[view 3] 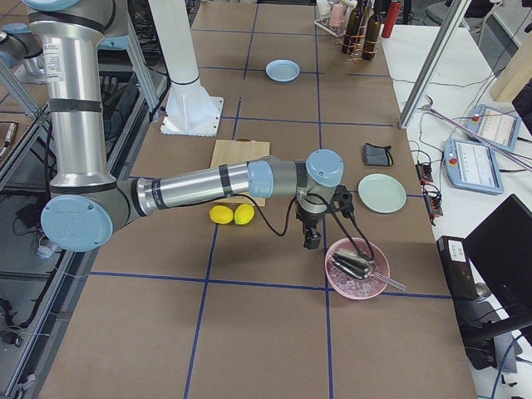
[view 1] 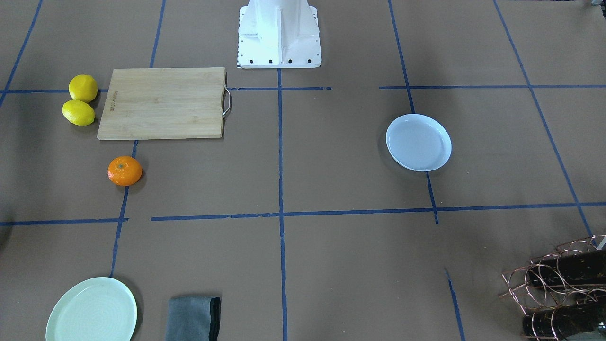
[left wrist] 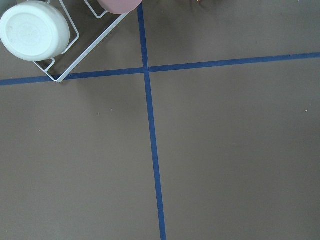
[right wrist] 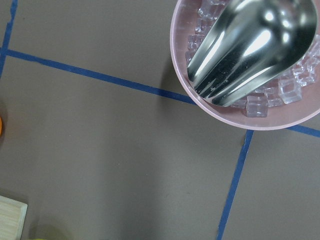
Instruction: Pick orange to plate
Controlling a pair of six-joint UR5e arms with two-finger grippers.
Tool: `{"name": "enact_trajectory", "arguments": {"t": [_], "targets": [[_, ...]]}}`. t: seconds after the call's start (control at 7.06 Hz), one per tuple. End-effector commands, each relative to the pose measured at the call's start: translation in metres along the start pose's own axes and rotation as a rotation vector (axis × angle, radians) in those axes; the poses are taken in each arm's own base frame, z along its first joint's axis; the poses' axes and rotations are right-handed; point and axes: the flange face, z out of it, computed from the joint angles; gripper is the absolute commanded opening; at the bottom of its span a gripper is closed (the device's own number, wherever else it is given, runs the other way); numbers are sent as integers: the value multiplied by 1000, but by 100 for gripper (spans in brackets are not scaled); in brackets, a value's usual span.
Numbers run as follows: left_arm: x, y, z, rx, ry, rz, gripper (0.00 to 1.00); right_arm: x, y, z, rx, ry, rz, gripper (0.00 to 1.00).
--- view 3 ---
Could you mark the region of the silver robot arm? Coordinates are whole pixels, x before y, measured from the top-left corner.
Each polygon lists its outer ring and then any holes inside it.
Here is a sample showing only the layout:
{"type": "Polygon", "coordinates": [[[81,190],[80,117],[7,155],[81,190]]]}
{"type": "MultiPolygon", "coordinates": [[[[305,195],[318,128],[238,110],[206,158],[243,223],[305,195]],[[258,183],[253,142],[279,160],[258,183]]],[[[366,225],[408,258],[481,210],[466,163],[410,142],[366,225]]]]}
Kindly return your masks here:
{"type": "Polygon", "coordinates": [[[97,50],[106,39],[126,42],[126,4],[30,1],[27,9],[42,41],[56,145],[57,174],[41,216],[52,242],[72,252],[91,251],[156,210],[241,194],[293,198],[306,234],[328,211],[344,164],[327,149],[303,161],[266,156],[170,178],[117,180],[106,163],[97,50]]]}

